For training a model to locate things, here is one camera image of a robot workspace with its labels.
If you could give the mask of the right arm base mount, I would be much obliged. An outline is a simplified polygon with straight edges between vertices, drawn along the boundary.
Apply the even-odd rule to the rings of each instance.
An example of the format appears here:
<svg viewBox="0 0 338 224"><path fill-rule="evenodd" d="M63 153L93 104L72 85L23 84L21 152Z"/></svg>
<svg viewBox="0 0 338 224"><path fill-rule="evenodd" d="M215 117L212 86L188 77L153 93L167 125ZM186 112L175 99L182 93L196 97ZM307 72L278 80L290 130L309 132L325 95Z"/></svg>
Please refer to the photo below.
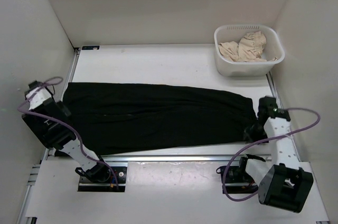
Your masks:
<svg viewBox="0 0 338 224"><path fill-rule="evenodd" d="M247 173L241 174L238 166L231 166L226 174L225 186L229 194L252 194L258 186Z"/></svg>

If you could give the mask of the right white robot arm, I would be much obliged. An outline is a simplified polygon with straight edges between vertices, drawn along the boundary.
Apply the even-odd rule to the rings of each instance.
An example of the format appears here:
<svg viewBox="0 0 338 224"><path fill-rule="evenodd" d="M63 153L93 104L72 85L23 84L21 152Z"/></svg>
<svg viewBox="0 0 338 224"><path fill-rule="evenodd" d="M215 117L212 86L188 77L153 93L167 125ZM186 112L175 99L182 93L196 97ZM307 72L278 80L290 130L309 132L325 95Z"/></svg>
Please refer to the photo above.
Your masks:
<svg viewBox="0 0 338 224"><path fill-rule="evenodd" d="M237 175L242 181L253 181L258 186L260 204L300 213L314 182L312 173L304 171L294 153L293 142L288 135L289 112L277 106L276 98L260 98L258 118L244 132L247 142L268 140L271 162L261 157L242 157Z"/></svg>

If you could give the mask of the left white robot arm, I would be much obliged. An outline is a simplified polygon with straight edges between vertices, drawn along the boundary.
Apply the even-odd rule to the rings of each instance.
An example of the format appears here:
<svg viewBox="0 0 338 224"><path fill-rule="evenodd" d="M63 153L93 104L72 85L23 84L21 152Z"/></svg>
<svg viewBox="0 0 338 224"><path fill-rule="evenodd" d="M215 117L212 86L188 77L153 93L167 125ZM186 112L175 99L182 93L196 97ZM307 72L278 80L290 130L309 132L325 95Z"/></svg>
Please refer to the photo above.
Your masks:
<svg viewBox="0 0 338 224"><path fill-rule="evenodd" d="M75 172L93 183L113 183L112 168L95 152L87 149L79 133L71 126L69 109L62 101L54 98L55 90L50 90L63 78L53 77L45 82L32 81L24 93L25 101L18 111L22 119L42 143L51 150L55 149L74 159L79 166Z"/></svg>

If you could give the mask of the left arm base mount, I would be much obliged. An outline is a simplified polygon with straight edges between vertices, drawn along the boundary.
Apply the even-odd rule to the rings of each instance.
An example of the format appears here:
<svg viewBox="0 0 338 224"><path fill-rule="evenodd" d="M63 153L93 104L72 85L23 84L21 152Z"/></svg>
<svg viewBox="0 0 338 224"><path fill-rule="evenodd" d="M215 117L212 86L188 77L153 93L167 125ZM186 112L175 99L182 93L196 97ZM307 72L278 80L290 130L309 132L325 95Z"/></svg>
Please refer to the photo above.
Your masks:
<svg viewBox="0 0 338 224"><path fill-rule="evenodd" d="M116 177L105 165L95 176L88 176L81 167L77 167L75 172L80 176L78 182L79 192L125 192L127 180L127 163L111 165Z"/></svg>

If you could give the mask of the black trousers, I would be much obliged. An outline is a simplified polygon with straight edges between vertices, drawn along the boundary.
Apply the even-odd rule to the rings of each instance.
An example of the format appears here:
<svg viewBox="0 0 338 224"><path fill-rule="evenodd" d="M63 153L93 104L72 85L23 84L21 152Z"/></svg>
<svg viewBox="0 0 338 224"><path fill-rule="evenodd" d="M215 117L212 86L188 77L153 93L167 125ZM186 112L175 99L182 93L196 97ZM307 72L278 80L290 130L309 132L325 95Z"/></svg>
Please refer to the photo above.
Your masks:
<svg viewBox="0 0 338 224"><path fill-rule="evenodd" d="M71 82L63 103L98 155L243 142L256 121L250 98L194 87Z"/></svg>

